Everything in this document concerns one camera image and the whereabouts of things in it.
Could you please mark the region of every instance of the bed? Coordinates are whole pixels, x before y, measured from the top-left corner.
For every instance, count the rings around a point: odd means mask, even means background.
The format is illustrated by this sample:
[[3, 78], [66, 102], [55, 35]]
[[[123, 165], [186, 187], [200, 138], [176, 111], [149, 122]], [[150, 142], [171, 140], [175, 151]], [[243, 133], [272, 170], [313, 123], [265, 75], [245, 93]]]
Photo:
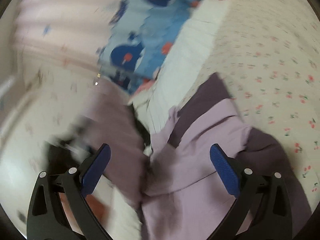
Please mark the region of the bed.
[[[55, 1], [23, 0], [16, 21], [14, 46], [24, 69], [21, 82], [30, 84], [28, 91], [20, 92], [19, 106], [35, 99], [25, 111], [24, 107], [11, 111], [3, 125], [6, 162], [1, 162], [0, 170], [7, 174], [11, 163], [21, 170], [5, 184], [14, 197], [1, 195], [1, 204], [24, 234], [20, 213], [26, 216], [31, 185], [41, 171], [41, 142], [65, 132], [80, 112], [88, 89], [98, 80], [99, 48], [111, 35], [104, 25], [120, 2], [108, 0], [113, 6], [105, 8], [106, 0], [67, 0], [68, 7], [58, 4], [57, 11], [46, 10]], [[84, 11], [77, 11], [79, 6]], [[210, 74], [219, 72], [243, 119], [282, 144], [314, 211], [320, 201], [319, 28], [306, 0], [203, 0], [183, 25], [154, 86], [131, 102], [149, 132], [159, 132], [169, 109], [183, 106]], [[56, 35], [47, 35], [55, 31]], [[19, 113], [24, 114], [14, 118], [12, 126], [10, 117]], [[28, 156], [21, 154], [26, 148], [16, 141], [28, 142]], [[109, 186], [105, 181], [103, 187]], [[111, 236], [139, 239], [140, 223], [121, 194], [110, 187], [100, 199], [115, 210], [106, 225]]]

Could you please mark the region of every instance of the purple garment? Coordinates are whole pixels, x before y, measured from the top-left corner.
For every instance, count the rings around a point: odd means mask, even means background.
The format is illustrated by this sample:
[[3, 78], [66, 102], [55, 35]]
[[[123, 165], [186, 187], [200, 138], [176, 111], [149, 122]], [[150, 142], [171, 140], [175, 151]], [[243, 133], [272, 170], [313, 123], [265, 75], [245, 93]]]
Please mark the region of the purple garment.
[[244, 150], [251, 127], [224, 99], [196, 119], [174, 148], [167, 141], [178, 120], [172, 108], [164, 129], [151, 136], [152, 174], [142, 204], [150, 240], [205, 240], [235, 200], [215, 172], [209, 150], [218, 143], [235, 157]]

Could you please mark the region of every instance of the lavender fabric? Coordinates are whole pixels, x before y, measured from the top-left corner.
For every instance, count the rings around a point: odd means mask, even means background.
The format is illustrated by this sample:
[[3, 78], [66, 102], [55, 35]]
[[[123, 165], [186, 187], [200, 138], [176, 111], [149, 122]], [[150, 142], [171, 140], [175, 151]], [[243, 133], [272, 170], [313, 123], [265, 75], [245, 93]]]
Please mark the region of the lavender fabric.
[[[285, 152], [273, 137], [242, 122], [214, 74], [180, 111], [171, 108], [165, 127], [151, 135], [154, 152], [142, 202], [148, 238], [205, 240], [227, 214], [235, 199], [210, 161], [214, 143], [258, 174], [283, 174], [296, 234], [311, 210]], [[240, 231], [250, 221], [248, 216]]]
[[148, 157], [143, 154], [143, 140], [135, 130], [134, 119], [122, 98], [122, 91], [106, 79], [94, 87], [85, 117], [91, 119], [84, 140], [94, 149], [103, 143], [111, 148], [111, 159], [105, 175], [137, 209], [142, 200]]

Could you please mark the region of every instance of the blue gripper pad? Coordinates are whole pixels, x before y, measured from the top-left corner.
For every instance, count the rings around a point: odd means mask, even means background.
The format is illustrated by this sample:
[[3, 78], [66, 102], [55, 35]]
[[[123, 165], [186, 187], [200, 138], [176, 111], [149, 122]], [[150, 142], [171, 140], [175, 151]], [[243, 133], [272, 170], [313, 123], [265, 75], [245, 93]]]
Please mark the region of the blue gripper pad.
[[103, 174], [106, 166], [108, 165], [111, 158], [111, 149], [109, 145], [105, 145], [101, 150], [96, 159], [93, 161], [87, 172], [81, 178], [81, 195], [86, 197], [92, 194], [94, 191], [101, 175]]
[[228, 193], [237, 198], [240, 195], [240, 180], [230, 166], [227, 158], [227, 155], [223, 152], [218, 144], [211, 146], [210, 160]]

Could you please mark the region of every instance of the silver screw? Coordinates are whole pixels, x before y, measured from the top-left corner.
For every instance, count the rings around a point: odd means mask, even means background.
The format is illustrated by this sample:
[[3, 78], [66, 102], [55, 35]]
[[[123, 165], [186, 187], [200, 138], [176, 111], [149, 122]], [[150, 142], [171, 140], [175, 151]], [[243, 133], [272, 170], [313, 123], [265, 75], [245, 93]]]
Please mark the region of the silver screw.
[[44, 178], [46, 175], [47, 175], [47, 173], [46, 173], [45, 171], [42, 171], [42, 172], [39, 174], [39, 177], [40, 177], [40, 178]]
[[276, 177], [277, 179], [280, 179], [280, 178], [281, 178], [281, 174], [280, 174], [279, 172], [276, 172], [276, 173], [275, 173], [275, 177]]
[[75, 167], [69, 169], [70, 174], [74, 174], [76, 172], [77, 172], [77, 168], [75, 168]]
[[251, 175], [253, 173], [253, 171], [249, 168], [244, 169], [244, 173], [247, 175]]

